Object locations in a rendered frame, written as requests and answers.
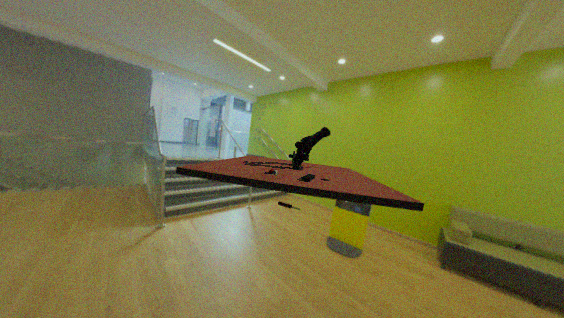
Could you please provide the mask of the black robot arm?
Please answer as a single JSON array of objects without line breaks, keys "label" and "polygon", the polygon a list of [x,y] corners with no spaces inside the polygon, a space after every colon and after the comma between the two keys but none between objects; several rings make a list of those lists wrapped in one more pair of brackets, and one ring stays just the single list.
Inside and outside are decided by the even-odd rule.
[{"label": "black robot arm", "polygon": [[307,160],[307,158],[309,158],[309,153],[312,150],[312,147],[315,144],[317,144],[323,137],[327,137],[330,134],[331,134],[331,131],[329,130],[329,128],[323,127],[320,131],[318,131],[314,135],[307,136],[307,137],[301,139],[300,140],[301,142],[300,141],[296,142],[295,147],[300,149],[300,150],[304,150],[304,152],[301,151],[298,156],[301,155],[301,157],[303,159]]}]

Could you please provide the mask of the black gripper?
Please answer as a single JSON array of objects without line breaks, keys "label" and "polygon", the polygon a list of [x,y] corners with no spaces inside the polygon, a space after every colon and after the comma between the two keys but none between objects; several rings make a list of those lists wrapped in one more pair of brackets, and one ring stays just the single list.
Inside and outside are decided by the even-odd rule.
[{"label": "black gripper", "polygon": [[[296,152],[297,152],[296,155],[292,155],[292,154],[289,155],[290,158],[294,158],[293,160],[294,160],[294,163],[295,163],[295,167],[296,167],[296,168],[297,168],[297,164],[298,164],[298,166],[300,166],[301,163],[302,163],[304,160],[305,160],[305,161],[309,161],[309,158],[307,158],[307,160],[306,160],[306,159],[303,159],[303,158],[301,157],[301,155],[298,156],[301,151],[304,152],[304,150],[297,149],[297,150],[296,150]],[[301,158],[300,158],[300,157],[301,157]],[[298,160],[298,159],[299,159],[299,160]]]}]

